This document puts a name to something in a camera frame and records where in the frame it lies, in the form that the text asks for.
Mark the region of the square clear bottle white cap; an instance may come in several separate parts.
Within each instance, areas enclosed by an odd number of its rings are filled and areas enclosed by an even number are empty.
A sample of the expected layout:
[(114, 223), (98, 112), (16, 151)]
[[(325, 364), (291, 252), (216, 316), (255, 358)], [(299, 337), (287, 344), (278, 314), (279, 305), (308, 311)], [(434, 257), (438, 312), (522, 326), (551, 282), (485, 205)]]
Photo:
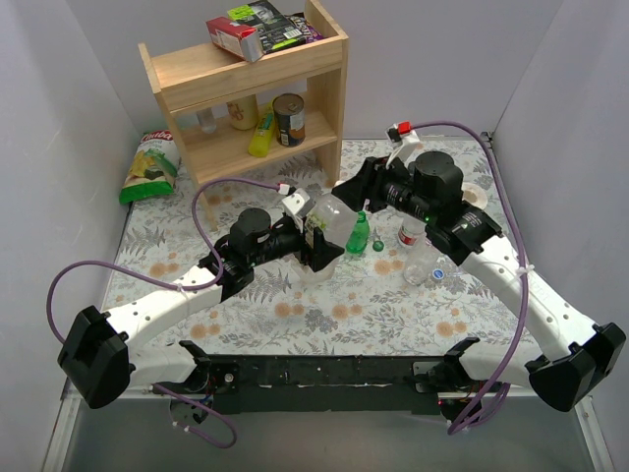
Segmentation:
[[(358, 214), (349, 209), (331, 193), (328, 193), (316, 200), (314, 208), (308, 213), (306, 218), (319, 224), (328, 242), (343, 247), (345, 250), (348, 239), (357, 222)], [(308, 267), (302, 267), (299, 263), (294, 263), (293, 269), (305, 283), (323, 283), (323, 281), (333, 275), (341, 257), (321, 271), (311, 271)]]

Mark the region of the green plastic bottle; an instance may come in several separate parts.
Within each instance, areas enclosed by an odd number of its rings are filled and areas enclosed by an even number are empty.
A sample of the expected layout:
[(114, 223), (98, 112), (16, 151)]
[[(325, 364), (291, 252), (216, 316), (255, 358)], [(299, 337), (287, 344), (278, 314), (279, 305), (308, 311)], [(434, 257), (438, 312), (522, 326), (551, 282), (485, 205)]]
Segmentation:
[(368, 245), (370, 237), (370, 225), (366, 213), (358, 212), (358, 219), (346, 244), (346, 252), (351, 255), (360, 255)]

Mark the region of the clear bottle red label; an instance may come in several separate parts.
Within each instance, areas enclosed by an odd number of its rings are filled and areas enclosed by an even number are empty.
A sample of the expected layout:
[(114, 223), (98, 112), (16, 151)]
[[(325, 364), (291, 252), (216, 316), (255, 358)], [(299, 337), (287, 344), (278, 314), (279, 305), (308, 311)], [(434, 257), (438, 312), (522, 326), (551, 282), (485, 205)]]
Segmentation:
[(411, 248), (425, 234), (425, 224), (414, 217), (403, 218), (397, 237), (400, 245)]

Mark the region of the clear bottle blue white cap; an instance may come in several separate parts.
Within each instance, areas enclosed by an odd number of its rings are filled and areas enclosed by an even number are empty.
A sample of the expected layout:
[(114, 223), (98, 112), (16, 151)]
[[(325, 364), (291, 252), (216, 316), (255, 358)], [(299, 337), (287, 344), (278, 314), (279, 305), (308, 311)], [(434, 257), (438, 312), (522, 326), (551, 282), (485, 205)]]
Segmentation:
[(404, 279), (412, 285), (422, 284), (435, 269), (438, 258), (439, 251), (428, 239), (418, 239), (405, 263)]

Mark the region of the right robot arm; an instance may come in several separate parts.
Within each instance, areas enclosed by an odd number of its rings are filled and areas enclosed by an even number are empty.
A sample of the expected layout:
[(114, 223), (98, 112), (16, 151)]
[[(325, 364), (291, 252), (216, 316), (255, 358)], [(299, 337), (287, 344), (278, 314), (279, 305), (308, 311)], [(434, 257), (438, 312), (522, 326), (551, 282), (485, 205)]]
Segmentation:
[(392, 207), (421, 221), (432, 246), (478, 279), (514, 315), (526, 300), (525, 328), (537, 348), (518, 346), (499, 381), (531, 388), (550, 407), (570, 411), (605, 379), (626, 341), (614, 323), (596, 324), (570, 306), (518, 253), (500, 226), (463, 199), (463, 173), (444, 152), (367, 158), (332, 193), (353, 210)]

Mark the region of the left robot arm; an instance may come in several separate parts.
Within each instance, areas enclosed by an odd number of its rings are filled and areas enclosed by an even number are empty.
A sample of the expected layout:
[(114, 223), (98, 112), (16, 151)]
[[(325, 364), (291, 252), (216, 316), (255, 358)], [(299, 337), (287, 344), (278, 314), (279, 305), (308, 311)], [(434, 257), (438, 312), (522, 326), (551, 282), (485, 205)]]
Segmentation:
[(261, 208), (240, 213), (217, 254), (200, 260), (163, 290), (101, 313), (79, 312), (58, 363), (87, 405), (101, 408), (128, 387), (168, 384), (198, 393), (212, 379), (209, 357), (192, 341), (149, 349), (147, 344), (184, 318), (235, 296), (255, 278), (256, 266), (288, 255), (312, 271), (334, 266), (356, 222), (351, 210), (313, 209), (302, 221), (277, 222)]

